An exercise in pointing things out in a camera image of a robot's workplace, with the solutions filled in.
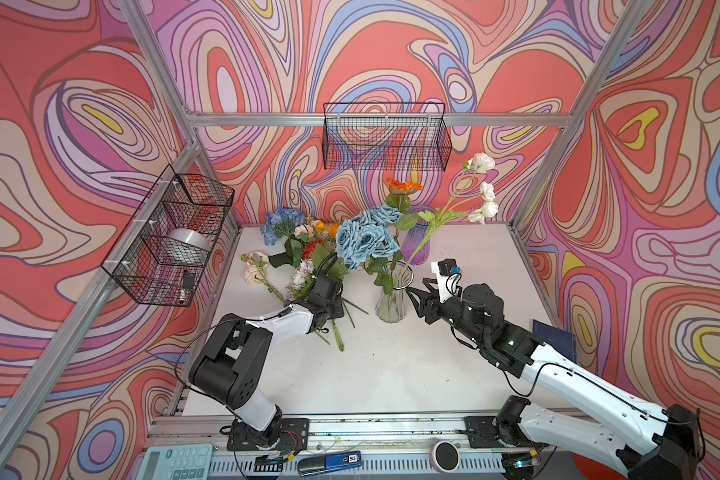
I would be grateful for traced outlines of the white flower spray stem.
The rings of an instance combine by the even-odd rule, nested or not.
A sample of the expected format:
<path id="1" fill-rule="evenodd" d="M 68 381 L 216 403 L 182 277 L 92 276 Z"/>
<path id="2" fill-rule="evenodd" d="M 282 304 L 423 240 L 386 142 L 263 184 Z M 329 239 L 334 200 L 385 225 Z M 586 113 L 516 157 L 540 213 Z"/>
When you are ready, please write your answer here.
<path id="1" fill-rule="evenodd" d="M 496 168 L 496 160 L 487 153 L 477 153 L 466 161 L 456 176 L 456 189 L 443 207 L 433 211 L 420 211 L 415 215 L 406 215 L 416 226 L 420 221 L 427 225 L 426 233 L 416 248 L 403 255 L 402 269 L 412 265 L 413 259 L 423 247 L 447 223 L 466 218 L 470 223 L 484 225 L 499 212 L 495 187 L 485 180 L 485 175 Z"/>

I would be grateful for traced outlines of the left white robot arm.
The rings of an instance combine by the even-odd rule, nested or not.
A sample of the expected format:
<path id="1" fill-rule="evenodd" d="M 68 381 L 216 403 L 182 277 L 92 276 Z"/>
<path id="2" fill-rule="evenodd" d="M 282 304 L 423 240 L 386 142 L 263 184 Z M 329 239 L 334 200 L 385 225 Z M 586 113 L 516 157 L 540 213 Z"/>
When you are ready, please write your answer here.
<path id="1" fill-rule="evenodd" d="M 259 389 L 271 347 L 321 330 L 326 322 L 344 316 L 343 283 L 320 274 L 304 297 L 276 312 L 243 318 L 222 317 L 210 330 L 189 369 L 189 384 L 230 410 L 250 430 L 279 429 L 280 408 Z"/>

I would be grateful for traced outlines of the orange gerbera flower stem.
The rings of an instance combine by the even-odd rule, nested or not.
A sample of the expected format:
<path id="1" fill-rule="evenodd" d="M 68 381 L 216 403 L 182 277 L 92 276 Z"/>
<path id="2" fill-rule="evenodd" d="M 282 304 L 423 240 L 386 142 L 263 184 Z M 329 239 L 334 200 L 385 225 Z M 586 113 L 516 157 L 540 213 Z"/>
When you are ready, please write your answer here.
<path id="1" fill-rule="evenodd" d="M 399 181 L 394 178 L 386 180 L 389 193 L 385 199 L 385 207 L 390 211 L 390 216 L 385 224 L 385 248 L 384 257 L 391 258 L 390 272 L 386 274 L 383 284 L 385 294 L 392 294 L 396 283 L 400 283 L 404 277 L 405 268 L 410 261 L 410 254 L 402 252 L 399 245 L 400 232 L 408 232 L 414 228 L 421 217 L 418 213 L 411 213 L 411 196 L 422 190 L 422 185 L 413 181 Z"/>

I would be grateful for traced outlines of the dusty blue rose bunch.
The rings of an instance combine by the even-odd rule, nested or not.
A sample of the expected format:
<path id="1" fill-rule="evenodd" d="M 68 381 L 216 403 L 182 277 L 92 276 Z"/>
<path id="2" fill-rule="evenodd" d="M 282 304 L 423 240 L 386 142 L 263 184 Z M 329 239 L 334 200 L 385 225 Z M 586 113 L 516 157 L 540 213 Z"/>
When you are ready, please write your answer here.
<path id="1" fill-rule="evenodd" d="M 364 210 L 345 220 L 335 237 L 336 255 L 351 270 L 363 270 L 374 275 L 374 284 L 385 294 L 394 290 L 394 270 L 402 260 L 396 235 L 403 214 L 395 207 L 381 205 Z"/>

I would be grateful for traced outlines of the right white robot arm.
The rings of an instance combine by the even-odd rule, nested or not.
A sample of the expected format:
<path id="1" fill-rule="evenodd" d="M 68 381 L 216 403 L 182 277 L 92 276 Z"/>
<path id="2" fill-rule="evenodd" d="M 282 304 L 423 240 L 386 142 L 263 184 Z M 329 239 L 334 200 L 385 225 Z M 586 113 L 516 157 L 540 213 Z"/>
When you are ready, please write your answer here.
<path id="1" fill-rule="evenodd" d="M 705 452 L 699 414 L 664 408 L 589 372 L 551 344 L 504 316 L 504 302 L 486 284 L 452 296 L 432 279 L 406 293 L 418 317 L 446 322 L 455 338 L 506 376 L 541 387 L 587 414 L 557 414 L 510 396 L 495 418 L 500 442 L 554 445 L 596 461 L 628 479 L 692 479 Z"/>

